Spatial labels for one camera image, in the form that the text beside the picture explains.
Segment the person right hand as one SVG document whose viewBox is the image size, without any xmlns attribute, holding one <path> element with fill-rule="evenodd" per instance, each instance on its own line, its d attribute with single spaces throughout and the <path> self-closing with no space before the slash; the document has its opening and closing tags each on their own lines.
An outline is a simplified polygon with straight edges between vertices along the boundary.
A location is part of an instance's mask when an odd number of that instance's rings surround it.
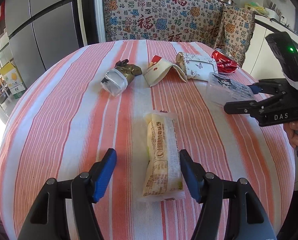
<svg viewBox="0 0 298 240">
<path fill-rule="evenodd" d="M 283 124 L 283 128 L 287 134 L 289 144 L 293 148 L 298 147 L 298 134 L 296 133 L 298 131 L 298 121 L 285 123 Z"/>
</svg>

